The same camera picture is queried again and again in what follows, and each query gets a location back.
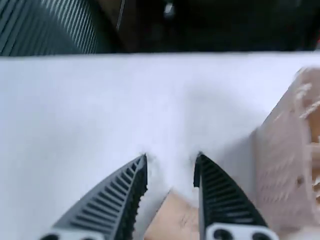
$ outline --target screw hole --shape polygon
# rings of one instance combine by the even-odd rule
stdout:
[[[216,240],[233,240],[231,233],[225,229],[217,229],[213,233],[213,237]]]
[[[57,234],[49,234],[44,236],[40,240],[59,240],[59,236]]]
[[[303,177],[303,176],[300,176],[300,177],[298,177],[297,180],[296,180],[296,186],[299,188],[302,184],[304,184],[304,182],[305,182],[304,177]]]
[[[267,236],[261,232],[257,232],[255,234],[253,234],[252,239],[253,240],[271,240],[271,238],[269,236]]]

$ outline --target ribbed gripper pad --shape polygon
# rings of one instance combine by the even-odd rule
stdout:
[[[143,155],[100,182],[54,227],[99,232],[106,240],[130,240],[146,190],[147,158]]]
[[[194,186],[202,199],[204,226],[213,223],[266,226],[254,205],[236,182],[207,156],[200,153],[194,170]]]

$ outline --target blurry object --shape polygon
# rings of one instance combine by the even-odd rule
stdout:
[[[0,0],[0,55],[121,52],[99,5],[90,0]]]
[[[129,52],[137,51],[138,25],[136,0],[97,0]]]
[[[255,131],[257,207],[276,230],[320,224],[320,69],[301,69]]]
[[[144,240],[199,240],[198,209],[170,191],[149,225]]]

